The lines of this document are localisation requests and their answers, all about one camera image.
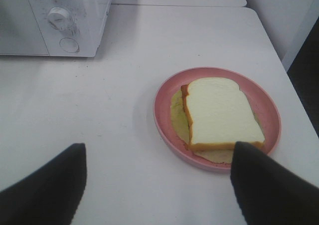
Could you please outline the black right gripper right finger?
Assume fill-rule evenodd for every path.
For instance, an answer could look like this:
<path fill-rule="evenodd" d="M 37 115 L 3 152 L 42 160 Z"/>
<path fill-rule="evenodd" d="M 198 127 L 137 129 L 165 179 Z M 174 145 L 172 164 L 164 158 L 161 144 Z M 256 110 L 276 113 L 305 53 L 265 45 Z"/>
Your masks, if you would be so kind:
<path fill-rule="evenodd" d="M 236 142 L 230 180 L 249 225 L 317 225 L 319 189 L 247 142 Z"/>

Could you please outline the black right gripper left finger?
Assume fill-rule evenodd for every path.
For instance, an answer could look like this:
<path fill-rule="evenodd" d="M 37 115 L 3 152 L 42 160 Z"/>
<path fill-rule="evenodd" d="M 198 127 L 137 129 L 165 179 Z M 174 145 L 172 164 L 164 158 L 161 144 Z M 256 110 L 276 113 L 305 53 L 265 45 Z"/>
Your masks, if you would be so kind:
<path fill-rule="evenodd" d="M 75 143 L 0 193 L 2 225 L 69 225 L 87 183 L 86 147 Z"/>

